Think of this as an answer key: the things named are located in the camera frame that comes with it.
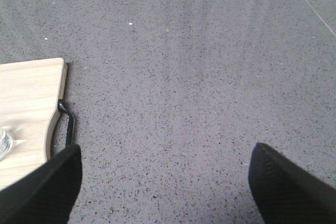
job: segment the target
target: wooden tray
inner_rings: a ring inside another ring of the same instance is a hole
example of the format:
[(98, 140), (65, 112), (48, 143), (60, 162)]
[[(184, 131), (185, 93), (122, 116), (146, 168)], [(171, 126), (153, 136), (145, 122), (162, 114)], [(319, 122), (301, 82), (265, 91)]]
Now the wooden tray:
[(0, 190), (50, 158), (66, 73), (61, 58), (0, 65), (0, 127), (24, 140), (0, 161)]

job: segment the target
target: light wood tray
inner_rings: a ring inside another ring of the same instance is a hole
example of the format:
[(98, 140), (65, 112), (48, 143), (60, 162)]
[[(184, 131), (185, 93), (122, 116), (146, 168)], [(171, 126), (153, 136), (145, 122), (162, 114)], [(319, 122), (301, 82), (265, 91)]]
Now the light wood tray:
[(50, 158), (66, 73), (61, 58), (0, 65), (0, 127), (25, 140), (0, 161), (0, 190)]

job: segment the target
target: terrazzo floor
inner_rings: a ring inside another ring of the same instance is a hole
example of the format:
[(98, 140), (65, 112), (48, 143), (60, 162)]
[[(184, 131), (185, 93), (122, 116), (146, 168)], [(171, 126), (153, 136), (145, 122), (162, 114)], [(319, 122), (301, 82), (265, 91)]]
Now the terrazzo floor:
[(83, 162), (69, 223), (263, 223), (247, 180), (256, 142), (336, 187), (335, 11), (335, 0), (0, 0), (0, 63), (69, 66)]

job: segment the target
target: clear glass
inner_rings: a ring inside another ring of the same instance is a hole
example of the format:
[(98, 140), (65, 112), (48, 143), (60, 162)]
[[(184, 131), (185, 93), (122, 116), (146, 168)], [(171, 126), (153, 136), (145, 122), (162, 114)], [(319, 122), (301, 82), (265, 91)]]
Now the clear glass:
[(12, 136), (0, 128), (0, 161), (3, 160), (13, 149), (14, 142)]

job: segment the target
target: speckled gray floor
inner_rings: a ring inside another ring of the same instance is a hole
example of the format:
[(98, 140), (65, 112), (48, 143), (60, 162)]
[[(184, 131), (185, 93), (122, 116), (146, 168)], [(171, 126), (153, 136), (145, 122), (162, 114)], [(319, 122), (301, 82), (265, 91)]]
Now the speckled gray floor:
[(330, 29), (305, 0), (0, 0), (0, 63), (69, 63), (69, 223), (262, 223), (257, 141), (336, 186), (336, 5), (307, 1)]

